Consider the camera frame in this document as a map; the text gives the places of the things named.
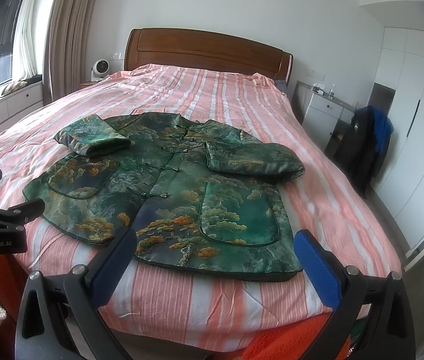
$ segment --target white wardrobe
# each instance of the white wardrobe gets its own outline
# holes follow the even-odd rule
[[[386,28],[376,82],[396,90],[386,160],[372,186],[410,252],[424,240],[424,32]]]

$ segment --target green silk jacket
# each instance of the green silk jacket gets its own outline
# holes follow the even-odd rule
[[[43,217],[67,235],[100,245],[130,228],[137,260],[225,278],[301,271],[276,187],[304,174],[287,147],[157,112],[90,115],[55,139],[72,153],[23,193],[45,200]]]

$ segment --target curtain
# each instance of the curtain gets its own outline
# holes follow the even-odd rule
[[[32,41],[32,14],[35,0],[22,0],[15,29],[12,51],[12,81],[28,79],[37,74]]]
[[[44,104],[77,91],[84,79],[85,47],[94,2],[53,2],[44,50]]]

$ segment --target jacket sleeve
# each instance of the jacket sleeve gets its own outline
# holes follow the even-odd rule
[[[86,116],[62,128],[54,139],[85,157],[110,154],[133,143],[96,114]]]
[[[265,176],[275,182],[296,179],[305,173],[302,161],[278,143],[225,144],[206,142],[210,170],[249,176]]]
[[[391,141],[391,136],[387,138],[385,144],[384,144],[384,150],[382,150],[382,153],[379,154],[374,162],[374,168],[372,169],[372,176],[377,177],[379,174],[382,164],[384,163],[384,159],[386,159],[387,150],[389,149],[389,143]]]

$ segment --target hanging clothes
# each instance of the hanging clothes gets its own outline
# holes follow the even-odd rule
[[[393,132],[391,121],[381,110],[370,105],[358,109],[334,154],[335,164],[362,197],[382,167]]]

